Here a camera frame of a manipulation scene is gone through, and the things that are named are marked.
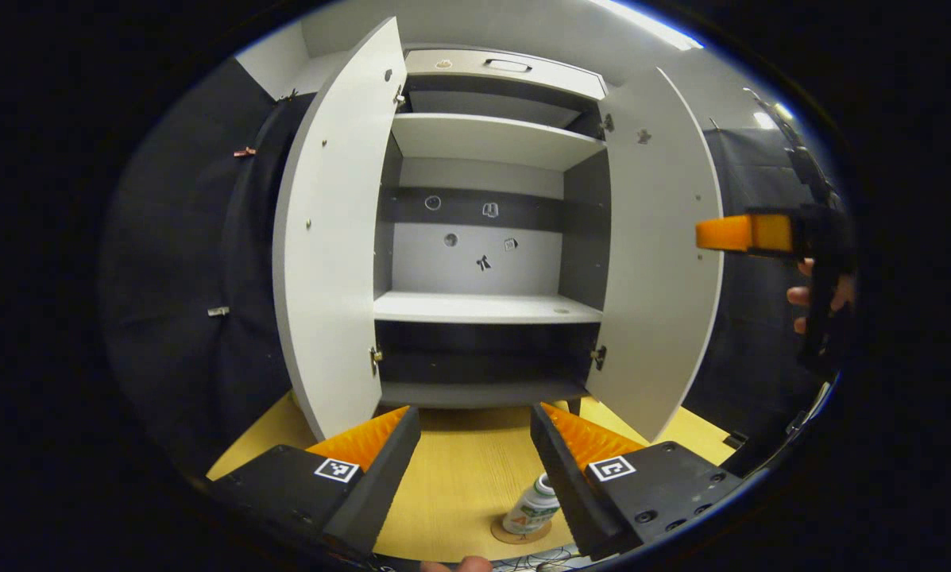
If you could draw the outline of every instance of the wooden floor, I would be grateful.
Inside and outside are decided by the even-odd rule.
[[[556,406],[566,409],[566,403]],[[643,445],[620,417],[595,399],[582,400],[581,417]],[[422,435],[394,497],[374,551],[412,560],[459,562],[468,555],[489,560],[515,558],[573,542],[562,511],[543,539],[507,544],[489,525],[507,512],[544,469],[529,435],[527,407],[503,409],[422,409]],[[733,449],[727,432],[679,409],[658,441],[676,441],[713,464]],[[289,392],[218,459],[207,472],[212,481],[283,444],[315,444],[307,421]]]

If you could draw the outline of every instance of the drawer handle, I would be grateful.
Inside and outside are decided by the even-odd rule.
[[[490,64],[491,64],[492,62],[494,62],[494,61],[507,62],[507,63],[516,63],[516,64],[518,64],[518,65],[523,65],[523,66],[525,66],[525,69],[507,69],[507,70],[504,70],[505,72],[522,72],[522,73],[527,73],[527,72],[530,72],[530,71],[532,70],[532,66],[528,65],[527,63],[520,62],[520,61],[514,61],[514,60],[501,60],[501,59],[497,59],[497,58],[486,58],[486,61],[485,61],[485,63],[483,63],[483,65],[490,65]]]

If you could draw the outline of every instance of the white shelf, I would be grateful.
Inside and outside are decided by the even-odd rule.
[[[376,319],[425,323],[598,323],[602,312],[563,296],[476,296],[387,292],[373,303]]]
[[[399,113],[391,131],[405,158],[493,160],[551,171],[605,149],[587,135],[480,115]]]

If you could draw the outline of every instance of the cabinet drawer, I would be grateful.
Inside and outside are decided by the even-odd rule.
[[[594,101],[605,97],[602,76],[562,63],[482,50],[412,50],[409,75],[471,75],[552,87]]]

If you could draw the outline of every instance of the white cabinet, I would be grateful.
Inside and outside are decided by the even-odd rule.
[[[303,412],[330,437],[381,401],[587,391],[653,439],[718,303],[721,254],[694,248],[696,221],[721,214],[701,130],[659,69],[606,94],[591,72],[508,55],[533,77],[486,54],[411,52],[406,79],[392,18],[316,95],[274,239]]]

